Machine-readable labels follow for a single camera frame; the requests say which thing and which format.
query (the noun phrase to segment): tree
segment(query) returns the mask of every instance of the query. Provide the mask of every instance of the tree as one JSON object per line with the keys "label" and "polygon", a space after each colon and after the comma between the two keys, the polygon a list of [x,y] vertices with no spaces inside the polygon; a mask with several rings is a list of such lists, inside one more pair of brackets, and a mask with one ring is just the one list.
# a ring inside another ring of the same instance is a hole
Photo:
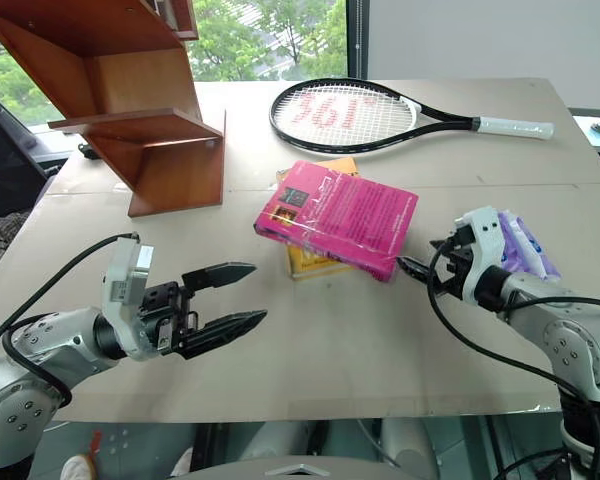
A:
{"label": "tree", "polygon": [[25,125],[57,120],[62,115],[0,44],[0,103]]}
{"label": "tree", "polygon": [[312,55],[305,60],[311,77],[347,75],[347,29],[345,0],[336,0],[324,21],[307,38]]}
{"label": "tree", "polygon": [[325,0],[253,0],[260,10],[258,28],[271,35],[278,44],[276,54],[293,61],[285,77],[303,78],[301,67],[306,57],[306,39],[314,33],[316,24],[327,13]]}
{"label": "tree", "polygon": [[187,50],[196,80],[258,80],[256,67],[269,64],[263,39],[240,23],[239,8],[224,0],[195,1],[200,40]]}

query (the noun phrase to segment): white racket grip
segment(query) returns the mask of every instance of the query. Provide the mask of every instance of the white racket grip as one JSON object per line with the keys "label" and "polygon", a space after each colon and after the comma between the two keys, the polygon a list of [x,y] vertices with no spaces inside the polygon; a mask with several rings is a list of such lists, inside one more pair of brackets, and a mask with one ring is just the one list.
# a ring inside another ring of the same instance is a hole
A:
{"label": "white racket grip", "polygon": [[540,138],[548,140],[553,136],[553,123],[524,122],[506,118],[480,117],[479,133],[512,135],[514,137]]}

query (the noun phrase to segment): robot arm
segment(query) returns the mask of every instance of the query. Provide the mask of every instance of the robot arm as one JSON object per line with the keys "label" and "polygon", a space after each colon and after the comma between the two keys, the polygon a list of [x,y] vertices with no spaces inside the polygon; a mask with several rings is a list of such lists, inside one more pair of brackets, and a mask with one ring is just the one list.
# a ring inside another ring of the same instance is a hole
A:
{"label": "robot arm", "polygon": [[[438,294],[450,293],[467,303],[497,313],[525,339],[539,347],[551,361],[557,377],[577,387],[600,419],[600,306],[569,301],[525,302],[546,297],[570,297],[574,293],[559,284],[526,273],[502,268],[504,237],[497,212],[485,207],[456,220],[456,232],[446,241],[431,242],[443,248],[447,270],[453,275],[441,281],[434,275]],[[429,267],[409,257],[398,258],[410,276],[425,282]],[[559,389],[564,414],[561,427],[566,447],[585,468],[593,456],[593,426],[582,402]]]}
{"label": "robot arm", "polygon": [[5,334],[7,352],[15,352],[0,357],[0,478],[27,477],[45,426],[70,400],[19,364],[18,356],[73,389],[126,356],[193,358],[244,335],[267,314],[232,314],[199,329],[197,313],[190,310],[195,293],[234,283],[255,266],[225,263],[184,274],[183,285],[174,281],[147,289],[152,253],[136,239],[118,239],[103,279],[102,312],[88,307],[48,314]]}

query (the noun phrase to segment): floor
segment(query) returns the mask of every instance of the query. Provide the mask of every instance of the floor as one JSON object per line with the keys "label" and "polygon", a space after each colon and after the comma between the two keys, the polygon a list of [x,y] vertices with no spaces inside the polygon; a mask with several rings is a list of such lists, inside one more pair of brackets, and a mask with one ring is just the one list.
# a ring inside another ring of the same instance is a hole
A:
{"label": "floor", "polygon": [[[559,414],[516,414],[492,417],[505,464],[528,453],[560,445]],[[485,417],[431,417],[425,426],[431,437],[440,479],[483,479],[495,475],[493,450]],[[219,463],[237,461],[261,423],[224,425],[229,430]],[[166,478],[181,453],[193,444],[196,426],[189,424],[58,423],[45,433],[31,472],[34,480],[56,480],[64,461],[89,451],[100,436],[96,454],[100,479]],[[331,422],[323,455],[377,461],[376,454],[354,420]],[[530,468],[511,479],[535,478]]]}

